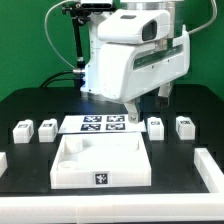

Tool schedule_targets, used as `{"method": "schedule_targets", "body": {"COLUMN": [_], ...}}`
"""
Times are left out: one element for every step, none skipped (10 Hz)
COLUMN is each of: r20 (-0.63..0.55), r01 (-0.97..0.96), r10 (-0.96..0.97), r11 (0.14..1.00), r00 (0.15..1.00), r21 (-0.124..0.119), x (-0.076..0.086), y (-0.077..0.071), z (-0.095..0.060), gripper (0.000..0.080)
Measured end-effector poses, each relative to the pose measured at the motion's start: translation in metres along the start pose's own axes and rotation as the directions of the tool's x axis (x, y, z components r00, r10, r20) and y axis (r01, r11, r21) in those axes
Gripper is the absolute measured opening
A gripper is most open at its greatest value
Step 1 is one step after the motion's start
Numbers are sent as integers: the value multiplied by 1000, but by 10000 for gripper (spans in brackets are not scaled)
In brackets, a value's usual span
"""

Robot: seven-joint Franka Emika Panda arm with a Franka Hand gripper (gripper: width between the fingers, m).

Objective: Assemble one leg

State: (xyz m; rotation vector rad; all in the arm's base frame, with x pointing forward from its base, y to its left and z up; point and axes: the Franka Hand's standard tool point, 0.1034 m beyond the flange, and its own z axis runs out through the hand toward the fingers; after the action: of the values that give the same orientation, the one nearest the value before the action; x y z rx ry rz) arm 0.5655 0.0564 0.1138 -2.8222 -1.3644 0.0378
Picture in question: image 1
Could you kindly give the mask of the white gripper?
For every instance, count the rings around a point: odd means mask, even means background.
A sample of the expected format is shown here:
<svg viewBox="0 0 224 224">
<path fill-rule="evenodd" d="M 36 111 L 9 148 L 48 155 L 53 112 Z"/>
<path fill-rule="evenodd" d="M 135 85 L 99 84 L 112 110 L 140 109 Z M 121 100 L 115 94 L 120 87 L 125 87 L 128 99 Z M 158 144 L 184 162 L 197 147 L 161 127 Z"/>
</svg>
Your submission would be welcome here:
<svg viewBox="0 0 224 224">
<path fill-rule="evenodd" d="M 155 52 L 155 44 L 104 44 L 98 57 L 101 94 L 109 101 L 125 103 L 128 120 L 139 122 L 138 100 L 134 99 L 159 87 L 156 107 L 169 106 L 173 81 L 187 73 L 190 64 L 190 40 L 187 32 L 173 40 L 173 48 Z"/>
</svg>

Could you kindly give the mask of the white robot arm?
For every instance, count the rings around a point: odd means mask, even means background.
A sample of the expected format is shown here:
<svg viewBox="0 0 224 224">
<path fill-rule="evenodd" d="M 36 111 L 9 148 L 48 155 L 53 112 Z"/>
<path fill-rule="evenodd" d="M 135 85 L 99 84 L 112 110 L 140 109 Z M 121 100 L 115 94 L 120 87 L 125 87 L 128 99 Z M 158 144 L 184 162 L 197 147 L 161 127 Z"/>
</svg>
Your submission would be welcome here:
<svg viewBox="0 0 224 224">
<path fill-rule="evenodd" d="M 129 121 L 142 120 L 140 97 L 157 90 L 156 106 L 166 108 L 172 82 L 190 64 L 189 34 L 183 24 L 184 0 L 81 0 L 94 12 L 96 87 L 108 101 L 122 104 Z"/>
</svg>

